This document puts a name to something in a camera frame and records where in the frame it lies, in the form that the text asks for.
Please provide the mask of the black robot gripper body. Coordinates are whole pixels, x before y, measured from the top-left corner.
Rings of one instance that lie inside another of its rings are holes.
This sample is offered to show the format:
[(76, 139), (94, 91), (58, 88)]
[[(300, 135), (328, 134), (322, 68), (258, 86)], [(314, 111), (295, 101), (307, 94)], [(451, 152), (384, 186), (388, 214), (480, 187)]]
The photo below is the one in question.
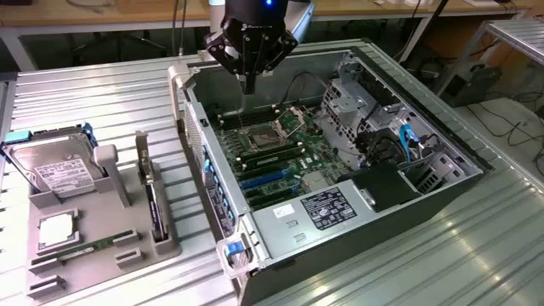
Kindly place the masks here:
[(260, 40), (263, 32), (286, 30), (287, 1), (227, 1), (222, 31), (243, 53), (243, 43)]

